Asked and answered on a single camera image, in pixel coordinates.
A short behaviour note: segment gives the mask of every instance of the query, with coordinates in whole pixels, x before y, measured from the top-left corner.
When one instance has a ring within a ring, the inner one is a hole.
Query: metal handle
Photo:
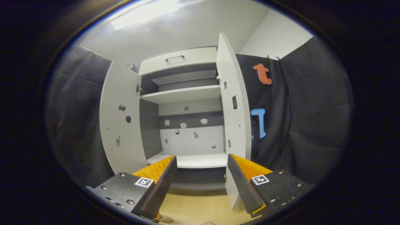
[[[173,56],[173,57],[166,58],[166,59],[165,59],[165,61],[168,61],[168,59],[170,59],[170,58],[176,58],[176,57],[182,57],[182,58],[185,58],[185,56],[184,56],[184,55],[180,55],[180,56]]]

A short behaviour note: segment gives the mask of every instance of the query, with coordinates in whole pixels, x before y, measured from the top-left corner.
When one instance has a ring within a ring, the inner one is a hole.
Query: wooden floor
[[[201,225],[211,221],[216,225],[238,225],[252,220],[242,201],[230,209],[227,195],[178,195],[167,193],[160,214],[171,217],[173,225]]]

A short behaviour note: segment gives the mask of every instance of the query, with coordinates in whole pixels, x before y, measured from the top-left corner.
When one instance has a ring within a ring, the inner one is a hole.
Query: black fabric backdrop
[[[350,84],[340,61],[313,37],[280,61],[236,55],[250,110],[263,108],[259,139],[252,116],[252,160],[271,170],[286,169],[313,184],[338,162],[350,133]],[[253,66],[269,69],[272,84],[260,82]]]
[[[99,110],[111,61],[78,47],[64,57],[49,86],[45,122],[54,155],[80,187],[96,187],[114,173],[104,153]]]

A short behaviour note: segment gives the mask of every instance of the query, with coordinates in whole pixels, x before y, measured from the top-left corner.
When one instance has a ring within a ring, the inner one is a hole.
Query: orange gripper pad
[[[137,172],[134,172],[133,175],[138,176],[138,177],[144,177],[144,178],[149,178],[154,180],[154,183],[156,184],[157,181],[160,179],[161,175],[164,173],[165,169],[173,159],[174,155],[165,158],[163,160],[160,160],[156,163],[153,163],[149,166],[146,166],[145,168],[138,170]]]
[[[240,169],[242,170],[242,172],[248,182],[250,182],[250,179],[252,177],[272,173],[271,170],[269,170],[265,167],[262,167],[259,164],[254,163],[248,159],[242,158],[242,157],[234,155],[234,154],[231,154],[231,155],[233,156],[233,158],[239,165]]]

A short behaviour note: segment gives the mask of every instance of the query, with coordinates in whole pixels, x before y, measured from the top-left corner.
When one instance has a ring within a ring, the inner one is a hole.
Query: fluorescent light
[[[111,22],[115,30],[127,25],[148,21],[163,14],[176,12],[179,9],[178,0],[158,0],[135,8],[131,12]]]

